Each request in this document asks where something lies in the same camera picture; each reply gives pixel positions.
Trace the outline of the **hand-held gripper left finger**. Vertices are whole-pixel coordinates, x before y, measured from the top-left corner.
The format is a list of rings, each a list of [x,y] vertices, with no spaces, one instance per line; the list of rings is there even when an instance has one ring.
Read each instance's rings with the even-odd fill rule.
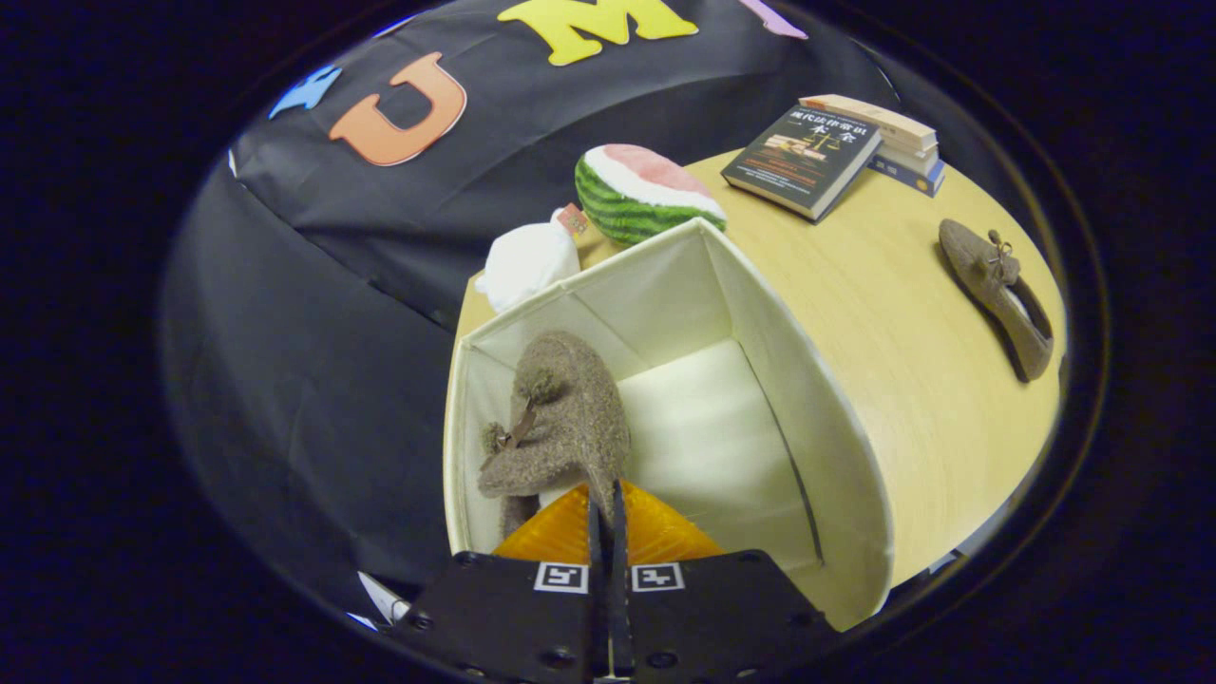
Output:
[[[586,550],[578,562],[455,554],[392,626],[392,639],[468,682],[591,683],[606,675],[608,537],[586,495],[575,521]]]

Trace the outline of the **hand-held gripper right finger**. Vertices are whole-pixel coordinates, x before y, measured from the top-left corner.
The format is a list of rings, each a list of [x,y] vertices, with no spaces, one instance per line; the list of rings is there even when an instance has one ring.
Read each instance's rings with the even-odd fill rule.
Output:
[[[759,549],[637,564],[614,492],[612,673],[626,683],[777,683],[840,645],[824,612]]]

